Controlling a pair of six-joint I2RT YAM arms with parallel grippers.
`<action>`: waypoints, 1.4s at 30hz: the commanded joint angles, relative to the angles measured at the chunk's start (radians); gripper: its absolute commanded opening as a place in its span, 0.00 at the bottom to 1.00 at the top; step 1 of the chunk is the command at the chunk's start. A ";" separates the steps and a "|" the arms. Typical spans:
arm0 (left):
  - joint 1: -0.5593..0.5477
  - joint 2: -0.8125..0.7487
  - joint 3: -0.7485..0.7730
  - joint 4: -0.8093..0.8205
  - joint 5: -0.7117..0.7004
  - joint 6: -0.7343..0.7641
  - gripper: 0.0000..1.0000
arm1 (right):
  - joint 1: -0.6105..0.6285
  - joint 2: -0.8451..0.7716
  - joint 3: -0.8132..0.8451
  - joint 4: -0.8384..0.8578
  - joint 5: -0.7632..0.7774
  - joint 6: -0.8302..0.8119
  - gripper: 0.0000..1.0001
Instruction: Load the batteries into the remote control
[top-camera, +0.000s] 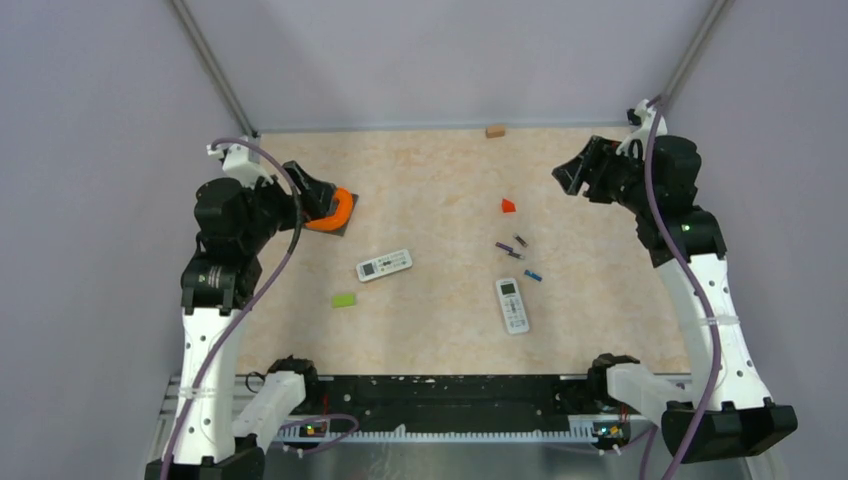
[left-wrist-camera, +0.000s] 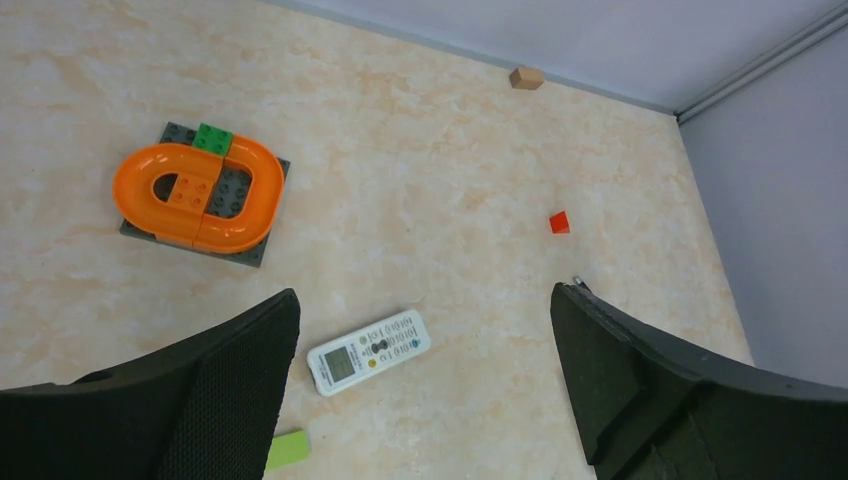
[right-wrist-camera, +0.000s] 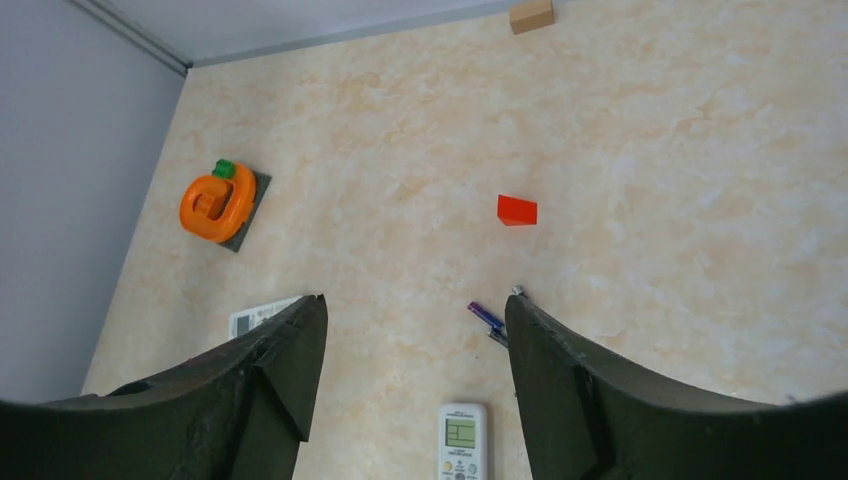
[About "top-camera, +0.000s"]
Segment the battery purple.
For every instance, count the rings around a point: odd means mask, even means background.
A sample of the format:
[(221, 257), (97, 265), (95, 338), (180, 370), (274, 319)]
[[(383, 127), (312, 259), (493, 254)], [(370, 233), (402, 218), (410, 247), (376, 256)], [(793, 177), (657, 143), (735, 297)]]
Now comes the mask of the battery purple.
[(524, 255), (517, 252), (513, 247), (506, 245), (501, 242), (496, 242), (495, 246), (501, 250), (503, 250), (508, 256), (516, 258), (516, 259), (524, 259)]

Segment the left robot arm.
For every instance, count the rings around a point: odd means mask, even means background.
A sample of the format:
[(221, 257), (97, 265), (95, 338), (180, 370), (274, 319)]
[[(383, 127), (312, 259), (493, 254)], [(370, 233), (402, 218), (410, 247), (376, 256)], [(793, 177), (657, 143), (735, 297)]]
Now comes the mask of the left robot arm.
[(147, 479), (259, 479), (266, 452), (293, 411), (319, 404), (320, 386), (306, 360), (273, 364), (259, 392), (234, 410), (236, 364), (248, 313), (269, 288), (259, 282), (259, 254), (278, 232), (341, 236), (357, 195), (319, 181), (290, 161), (294, 192), (253, 165), (211, 180), (196, 192), (195, 252), (181, 276), (183, 363), (177, 408)]

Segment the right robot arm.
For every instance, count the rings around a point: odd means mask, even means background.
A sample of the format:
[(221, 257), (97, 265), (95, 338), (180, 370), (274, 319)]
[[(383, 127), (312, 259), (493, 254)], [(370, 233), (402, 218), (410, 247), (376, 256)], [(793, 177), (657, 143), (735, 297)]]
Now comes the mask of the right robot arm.
[(719, 223), (695, 202), (701, 166), (697, 146), (682, 137), (658, 137), (644, 160), (640, 147), (594, 136), (552, 172), (568, 195), (634, 215), (691, 366), (691, 384), (681, 388), (632, 356), (605, 353), (589, 369), (587, 400), (600, 412), (635, 409), (681, 464), (756, 456), (798, 427), (795, 410), (775, 402), (745, 342)]

